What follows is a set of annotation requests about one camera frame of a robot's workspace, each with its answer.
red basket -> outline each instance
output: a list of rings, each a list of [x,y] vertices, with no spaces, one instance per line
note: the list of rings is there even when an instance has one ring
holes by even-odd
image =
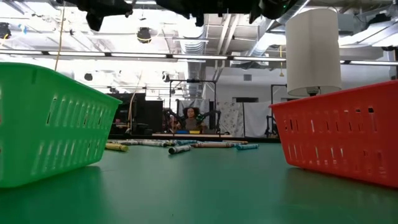
[[[288,164],[398,187],[398,81],[271,105]]]

green basket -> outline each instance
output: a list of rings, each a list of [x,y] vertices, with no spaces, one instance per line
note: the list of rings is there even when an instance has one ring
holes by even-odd
[[[0,63],[0,187],[101,160],[120,103],[51,69]]]

room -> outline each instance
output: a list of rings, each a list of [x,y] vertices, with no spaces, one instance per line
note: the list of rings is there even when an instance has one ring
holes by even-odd
[[[397,1],[181,2],[0,0],[0,221],[397,223]]]

lampshade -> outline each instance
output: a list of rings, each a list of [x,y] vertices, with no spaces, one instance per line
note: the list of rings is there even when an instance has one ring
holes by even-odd
[[[292,96],[341,89],[337,13],[312,9],[286,23],[287,91]]]

white curtain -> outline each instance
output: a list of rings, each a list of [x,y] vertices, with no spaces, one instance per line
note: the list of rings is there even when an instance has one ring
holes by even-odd
[[[244,103],[244,131],[246,137],[265,137],[267,115],[271,113],[271,109],[268,107],[270,104],[270,101],[263,103]]]
[[[217,102],[216,109],[221,111],[221,132],[229,132],[237,138],[243,137],[243,104]]]
[[[210,110],[210,101],[209,99],[207,100],[200,100],[200,99],[195,99],[195,100],[180,100],[180,105],[179,105],[179,110],[178,110],[178,115],[183,116],[183,110],[184,108],[199,108],[200,113],[206,113],[209,112]],[[204,120],[205,124],[209,126],[209,117],[207,117]]]

